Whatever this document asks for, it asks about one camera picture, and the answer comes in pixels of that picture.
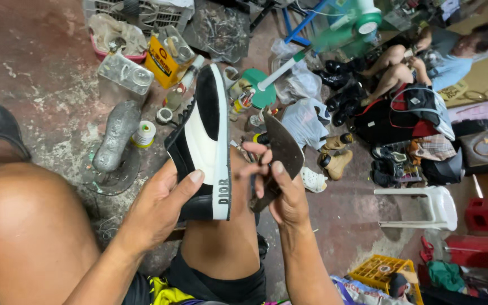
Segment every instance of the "man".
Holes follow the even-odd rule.
[[[140,262],[172,232],[181,206],[200,188],[203,171],[177,185],[169,159],[143,185],[118,234],[100,253],[80,198],[61,176],[28,162],[19,127],[1,106],[0,118],[5,119],[0,122],[0,304],[266,301],[255,218],[248,208],[250,175],[259,175],[256,193],[264,194],[261,175],[272,161],[266,147],[243,144],[263,156],[262,164],[247,164],[231,150],[231,220],[188,221],[165,275],[147,279],[137,273]],[[342,304],[319,254],[301,177],[291,180],[280,162],[272,163],[272,175],[283,192],[269,209],[279,226],[291,301]]]
[[[370,78],[390,66],[376,91],[362,100],[361,106],[370,104],[391,88],[404,83],[413,84],[417,81],[431,86],[434,91],[456,84],[470,71],[474,55],[488,50],[488,23],[473,28],[468,35],[427,27],[422,31],[416,47],[419,52],[429,46],[440,53],[442,64],[428,71],[423,60],[416,57],[411,57],[408,65],[402,64],[406,51],[403,45],[388,48],[370,69],[362,72],[363,76]]]

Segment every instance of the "brown handbag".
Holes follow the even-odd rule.
[[[459,137],[469,167],[488,164],[488,130]]]

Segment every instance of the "plaid fabric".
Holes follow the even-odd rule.
[[[412,156],[433,161],[444,161],[447,158],[457,155],[451,142],[444,135],[413,139],[409,146],[409,153]]]

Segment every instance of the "white shoe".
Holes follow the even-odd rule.
[[[183,121],[165,139],[165,148],[178,170],[178,181],[190,172],[204,172],[203,185],[182,207],[180,219],[229,220],[231,163],[227,98],[215,64],[197,76],[195,96],[183,111]]]
[[[302,178],[302,183],[304,187],[309,191],[313,191],[314,193],[320,193],[327,188],[327,177],[323,174],[318,174],[313,172],[308,167],[302,167],[300,169],[300,176]]]

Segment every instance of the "tan work boot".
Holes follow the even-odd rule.
[[[344,167],[348,165],[351,158],[353,158],[351,150],[346,150],[338,156],[323,155],[319,165],[327,170],[331,179],[338,181],[342,178]]]
[[[353,143],[353,135],[347,133],[341,136],[328,137],[326,140],[327,143],[321,147],[322,154],[329,154],[331,149],[343,149],[346,144]]]

